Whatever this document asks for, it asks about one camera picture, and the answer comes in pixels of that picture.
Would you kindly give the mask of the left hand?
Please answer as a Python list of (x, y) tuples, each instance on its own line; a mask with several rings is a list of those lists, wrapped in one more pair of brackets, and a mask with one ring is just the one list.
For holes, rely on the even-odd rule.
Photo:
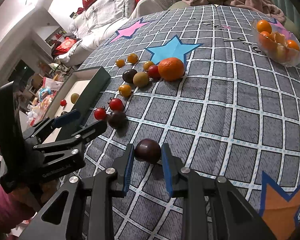
[[(42, 185), (42, 193), (39, 196), (41, 204), (45, 204), (55, 194), (55, 192), (57, 191), (57, 184), (57, 181), (53, 180)], [(38, 212), (42, 208), (42, 206), (39, 204), (39, 201), (30, 192), (30, 189), (28, 187), (16, 189), (8, 195), (14, 200), (17, 200), (18, 202), (33, 208), (33, 210), (36, 212)]]

